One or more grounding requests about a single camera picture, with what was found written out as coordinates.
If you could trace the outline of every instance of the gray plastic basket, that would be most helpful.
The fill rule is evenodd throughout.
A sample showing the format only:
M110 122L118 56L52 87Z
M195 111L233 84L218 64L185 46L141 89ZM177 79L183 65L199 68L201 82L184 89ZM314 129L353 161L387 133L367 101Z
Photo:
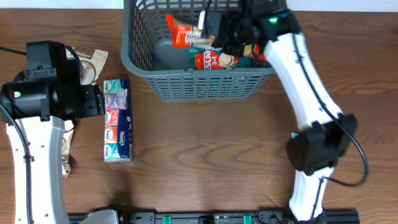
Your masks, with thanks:
M170 46L167 14L195 22L206 0L124 0L121 59L166 100L242 98L254 94L272 68L192 70L189 49ZM213 0L211 10L237 9L239 0Z

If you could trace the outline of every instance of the wooden tabletop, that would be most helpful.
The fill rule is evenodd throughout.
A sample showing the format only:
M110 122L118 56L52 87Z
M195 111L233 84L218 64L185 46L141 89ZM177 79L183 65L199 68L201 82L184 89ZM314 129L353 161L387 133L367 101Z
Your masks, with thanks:
M128 203L160 212L257 210L287 205L294 169L285 152L297 130L292 107L273 75L242 100L167 102L120 60L122 10L0 10L0 46L54 40L109 52L98 83L129 78L134 161L103 162L104 118L80 121L64 181L68 212ZM362 223L398 220L398 14L298 12L312 60L345 113L370 163L368 182L351 189L329 183L325 208L357 208ZM0 85L27 68L22 55L0 52ZM363 165L350 146L333 174L358 180ZM14 223L14 168L5 124L0 128L0 223Z

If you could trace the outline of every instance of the white background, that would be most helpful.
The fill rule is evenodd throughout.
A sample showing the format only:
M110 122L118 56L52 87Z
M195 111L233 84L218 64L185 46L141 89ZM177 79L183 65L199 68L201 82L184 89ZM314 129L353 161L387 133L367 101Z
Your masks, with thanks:
M398 12L398 0L288 0L295 11ZM122 9L123 0L0 0L0 8Z

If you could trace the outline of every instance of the green light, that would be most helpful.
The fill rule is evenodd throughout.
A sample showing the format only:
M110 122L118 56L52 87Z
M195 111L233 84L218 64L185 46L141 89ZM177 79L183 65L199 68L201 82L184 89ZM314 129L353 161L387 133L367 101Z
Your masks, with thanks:
M277 22L278 22L278 17L271 17L271 18L269 18L269 22L270 22L270 23L273 23L273 24L277 23Z
M22 94L19 91L15 91L14 92L14 97L20 97Z

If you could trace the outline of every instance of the green tape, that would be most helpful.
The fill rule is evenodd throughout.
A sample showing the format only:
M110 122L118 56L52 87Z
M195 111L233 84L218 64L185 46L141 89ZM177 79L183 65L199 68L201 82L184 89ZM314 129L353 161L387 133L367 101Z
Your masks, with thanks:
M251 215L243 216L243 224L251 224Z
M172 217L163 217L163 224L172 224Z

